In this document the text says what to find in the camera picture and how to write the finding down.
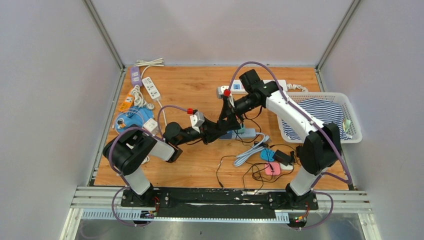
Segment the dark blue cube adapter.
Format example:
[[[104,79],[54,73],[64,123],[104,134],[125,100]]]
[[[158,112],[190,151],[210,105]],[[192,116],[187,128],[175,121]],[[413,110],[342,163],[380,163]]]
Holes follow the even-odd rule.
[[[228,131],[226,134],[219,137],[220,140],[231,140],[233,138],[233,130]]]

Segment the light blue power strip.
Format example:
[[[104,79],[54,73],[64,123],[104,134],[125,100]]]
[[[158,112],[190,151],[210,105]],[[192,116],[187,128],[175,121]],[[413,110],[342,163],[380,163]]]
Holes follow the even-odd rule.
[[[256,130],[254,128],[245,128],[244,132],[232,132],[232,139],[254,139],[257,136]]]

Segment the white power strip blue USB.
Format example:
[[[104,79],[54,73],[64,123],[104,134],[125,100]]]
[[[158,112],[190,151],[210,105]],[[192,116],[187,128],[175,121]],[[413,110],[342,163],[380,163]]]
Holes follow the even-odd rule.
[[[278,79],[278,83],[281,85],[284,91],[300,91],[300,92],[308,92],[309,90],[300,85],[300,84],[294,84],[294,83],[287,83],[284,79]],[[242,85],[242,82],[240,80],[234,80],[232,86],[231,86],[231,93],[232,94],[247,94],[247,91],[245,90],[244,86]]]

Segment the white cube adapter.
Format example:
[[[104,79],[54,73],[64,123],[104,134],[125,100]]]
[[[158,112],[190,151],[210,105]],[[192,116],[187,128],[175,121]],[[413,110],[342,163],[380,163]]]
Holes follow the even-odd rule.
[[[159,125],[158,122],[153,119],[150,118],[149,120],[147,120],[142,127],[147,130],[149,133],[151,133],[152,135],[157,135],[159,133]]]

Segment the black charger with cable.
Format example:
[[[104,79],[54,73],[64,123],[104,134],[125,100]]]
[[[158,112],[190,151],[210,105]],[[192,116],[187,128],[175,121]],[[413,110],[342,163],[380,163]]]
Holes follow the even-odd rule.
[[[279,164],[284,164],[286,166],[287,165],[293,165],[295,163],[294,152],[291,151],[290,154],[286,154],[286,153],[284,153],[280,150],[276,150],[275,154],[274,154],[274,162],[278,162]],[[248,164],[250,164],[250,167],[241,177],[243,189],[246,188],[246,183],[245,183],[244,178],[248,173],[251,174],[251,178],[254,181],[261,183],[259,189],[262,189],[265,183],[274,183],[278,179],[280,179],[281,177],[290,175],[294,171],[294,169],[293,170],[281,170],[281,174],[278,175],[278,176],[266,175],[265,171],[264,171],[264,164],[265,163],[268,163],[268,162],[264,161],[264,163],[261,163],[261,162],[248,163]]]

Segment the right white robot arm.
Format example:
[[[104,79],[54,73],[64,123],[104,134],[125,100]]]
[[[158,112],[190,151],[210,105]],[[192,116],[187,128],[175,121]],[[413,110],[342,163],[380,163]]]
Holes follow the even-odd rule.
[[[223,112],[241,117],[244,113],[262,106],[291,126],[303,141],[300,150],[301,167],[286,186],[285,201],[292,209],[298,209],[306,201],[320,176],[337,160],[341,160],[340,130],[335,123],[324,123],[312,116],[290,98],[277,79],[264,82],[254,69],[240,76],[247,94],[235,100],[231,86],[216,88],[216,95],[223,100]]]

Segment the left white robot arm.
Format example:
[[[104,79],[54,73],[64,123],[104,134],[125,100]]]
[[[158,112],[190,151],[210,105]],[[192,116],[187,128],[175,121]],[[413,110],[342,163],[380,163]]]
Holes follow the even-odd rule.
[[[162,134],[164,139],[153,136],[147,130],[133,124],[121,132],[102,150],[109,165],[134,193],[134,200],[140,206],[149,206],[153,201],[153,185],[145,176],[141,165],[148,156],[172,163],[182,153],[179,145],[200,140],[205,145],[214,142],[232,128],[224,122],[205,120],[200,126],[182,128],[171,122]]]

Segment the small blue charger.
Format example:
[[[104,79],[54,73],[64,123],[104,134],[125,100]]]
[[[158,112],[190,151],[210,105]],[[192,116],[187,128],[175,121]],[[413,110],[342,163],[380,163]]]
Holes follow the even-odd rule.
[[[275,155],[275,151],[269,149],[269,148],[264,148],[261,150],[260,152],[260,158],[266,162],[274,162],[274,155]]]

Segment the pink square charger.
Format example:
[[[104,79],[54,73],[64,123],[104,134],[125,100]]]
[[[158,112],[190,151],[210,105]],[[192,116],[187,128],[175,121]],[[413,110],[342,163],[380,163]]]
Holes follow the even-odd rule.
[[[267,162],[263,168],[267,176],[279,176],[281,174],[281,166],[278,162]]]

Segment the white square charger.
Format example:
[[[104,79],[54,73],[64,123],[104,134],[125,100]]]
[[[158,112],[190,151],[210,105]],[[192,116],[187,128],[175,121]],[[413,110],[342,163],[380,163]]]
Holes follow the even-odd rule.
[[[280,165],[280,169],[282,171],[292,171],[294,169],[294,166],[291,165],[291,164],[284,165],[284,164],[280,163],[279,165]]]

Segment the orange power strip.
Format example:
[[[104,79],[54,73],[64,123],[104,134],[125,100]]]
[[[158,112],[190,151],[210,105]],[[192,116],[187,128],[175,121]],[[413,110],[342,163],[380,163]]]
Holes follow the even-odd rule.
[[[120,112],[129,110],[134,102],[134,96],[129,92],[123,100],[123,103],[120,105],[118,110]]]

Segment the purple power strip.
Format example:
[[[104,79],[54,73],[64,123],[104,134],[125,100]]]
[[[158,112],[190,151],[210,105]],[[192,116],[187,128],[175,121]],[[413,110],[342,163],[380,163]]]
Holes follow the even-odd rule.
[[[140,68],[138,66],[130,67],[130,82],[133,87],[143,85]]]

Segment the striped blue white cloth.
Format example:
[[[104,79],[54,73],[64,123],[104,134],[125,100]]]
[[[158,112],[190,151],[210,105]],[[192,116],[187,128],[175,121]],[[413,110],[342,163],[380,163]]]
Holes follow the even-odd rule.
[[[342,107],[338,103],[325,99],[308,98],[297,104],[325,124],[335,123],[339,128],[341,140],[352,139],[353,136],[346,132],[345,123],[347,119],[345,118]]]

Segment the white plastic basket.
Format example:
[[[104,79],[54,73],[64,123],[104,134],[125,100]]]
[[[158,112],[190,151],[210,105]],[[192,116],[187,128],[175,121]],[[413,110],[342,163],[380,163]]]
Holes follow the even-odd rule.
[[[347,119],[345,123],[346,132],[352,135],[352,139],[340,140],[340,143],[356,144],[363,139],[358,118],[349,98],[345,94],[339,92],[288,92],[287,95],[297,104],[310,98],[328,100],[339,104]]]

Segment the black mounting rail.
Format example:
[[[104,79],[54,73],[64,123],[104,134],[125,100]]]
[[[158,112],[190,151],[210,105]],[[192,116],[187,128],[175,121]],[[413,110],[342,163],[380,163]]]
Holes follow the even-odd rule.
[[[318,210],[316,194],[294,196],[285,190],[155,187],[142,195],[124,190],[119,206],[153,208],[159,217],[271,219],[276,210]]]

